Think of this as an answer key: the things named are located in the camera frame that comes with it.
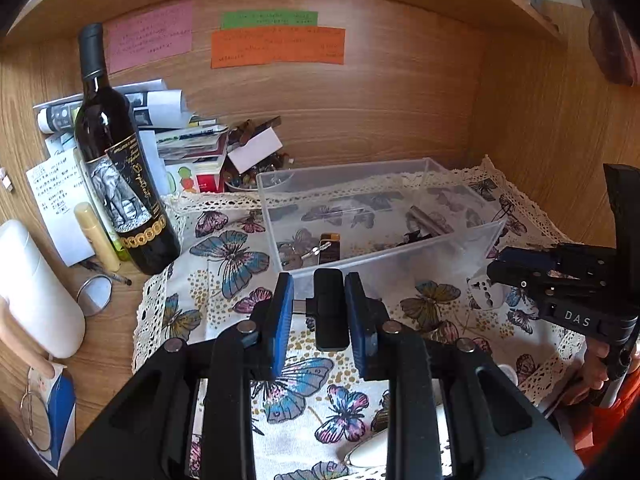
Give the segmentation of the person's right hand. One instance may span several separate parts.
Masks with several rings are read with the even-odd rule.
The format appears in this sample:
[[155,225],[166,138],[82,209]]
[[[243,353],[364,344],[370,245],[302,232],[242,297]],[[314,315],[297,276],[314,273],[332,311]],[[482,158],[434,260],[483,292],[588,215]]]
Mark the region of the person's right hand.
[[569,388],[564,396],[568,405],[584,400],[591,391],[599,391],[608,381],[608,372],[603,359],[608,356],[610,347],[604,342],[592,338],[586,339],[585,361],[580,370],[580,381]]

